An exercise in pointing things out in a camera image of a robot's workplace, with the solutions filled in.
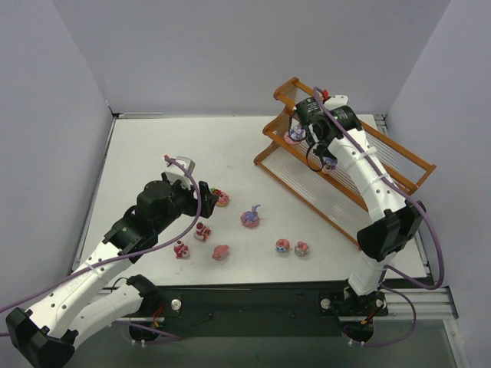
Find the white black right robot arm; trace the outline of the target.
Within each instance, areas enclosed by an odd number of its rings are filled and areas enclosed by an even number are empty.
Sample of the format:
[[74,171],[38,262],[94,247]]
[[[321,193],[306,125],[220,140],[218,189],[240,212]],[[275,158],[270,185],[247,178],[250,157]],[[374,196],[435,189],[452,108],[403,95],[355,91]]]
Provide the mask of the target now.
[[418,230],[423,220],[420,204],[411,203],[392,180],[350,107],[328,110],[321,100],[308,97],[296,104],[294,112],[315,155],[336,159],[367,206],[372,223],[357,233],[362,255],[348,284],[356,295],[369,295],[380,287],[386,267]]

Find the purple bunny sitting donut toy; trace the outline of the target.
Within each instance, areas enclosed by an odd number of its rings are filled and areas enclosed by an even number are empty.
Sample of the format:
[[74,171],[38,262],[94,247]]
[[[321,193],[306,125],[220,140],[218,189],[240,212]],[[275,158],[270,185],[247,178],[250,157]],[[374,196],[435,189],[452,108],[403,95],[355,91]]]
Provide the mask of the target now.
[[296,146],[306,138],[304,128],[300,123],[290,122],[288,129],[284,133],[284,140],[288,145]]

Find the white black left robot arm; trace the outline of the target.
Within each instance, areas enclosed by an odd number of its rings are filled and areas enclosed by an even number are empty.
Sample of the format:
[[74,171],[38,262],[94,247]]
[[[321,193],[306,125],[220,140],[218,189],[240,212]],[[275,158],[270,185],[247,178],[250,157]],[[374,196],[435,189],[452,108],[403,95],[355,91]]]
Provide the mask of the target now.
[[99,291],[157,244],[160,233],[181,215],[208,218],[217,195],[206,182],[199,197],[179,181],[149,182],[136,205],[115,222],[88,259],[47,297],[6,317],[13,346],[33,367],[63,367],[89,337],[115,320],[156,301],[157,287],[143,275],[129,278],[121,290],[97,298]]

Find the small purple bunny cupcake toy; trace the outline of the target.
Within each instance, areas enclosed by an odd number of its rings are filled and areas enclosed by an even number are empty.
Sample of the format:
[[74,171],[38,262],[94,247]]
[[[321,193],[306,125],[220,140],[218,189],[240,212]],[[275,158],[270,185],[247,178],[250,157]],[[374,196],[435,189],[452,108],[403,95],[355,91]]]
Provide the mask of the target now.
[[337,167],[338,160],[333,156],[326,156],[322,158],[322,168],[321,171],[328,174],[334,171]]

